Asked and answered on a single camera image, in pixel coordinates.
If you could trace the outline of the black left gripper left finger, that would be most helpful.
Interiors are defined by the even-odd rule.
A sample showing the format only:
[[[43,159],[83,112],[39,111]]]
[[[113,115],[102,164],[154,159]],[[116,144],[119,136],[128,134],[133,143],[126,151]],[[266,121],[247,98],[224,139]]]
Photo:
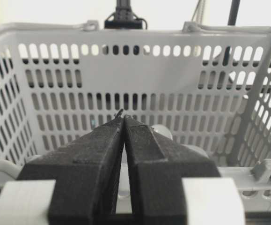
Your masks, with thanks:
[[[114,213],[124,119],[26,163],[0,196],[0,225],[92,225]]]

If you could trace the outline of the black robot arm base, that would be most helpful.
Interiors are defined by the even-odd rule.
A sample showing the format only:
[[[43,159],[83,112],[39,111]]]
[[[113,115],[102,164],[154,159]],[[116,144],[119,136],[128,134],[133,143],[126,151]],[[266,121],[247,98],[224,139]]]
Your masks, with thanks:
[[[133,12],[130,0],[117,0],[115,11],[104,21],[104,28],[147,30],[148,23]]]

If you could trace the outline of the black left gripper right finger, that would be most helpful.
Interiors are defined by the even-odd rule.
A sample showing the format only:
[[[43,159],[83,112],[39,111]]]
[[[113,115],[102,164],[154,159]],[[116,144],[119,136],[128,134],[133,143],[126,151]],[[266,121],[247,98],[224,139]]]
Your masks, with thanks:
[[[243,225],[231,178],[201,153],[124,118],[132,211],[145,225]]]

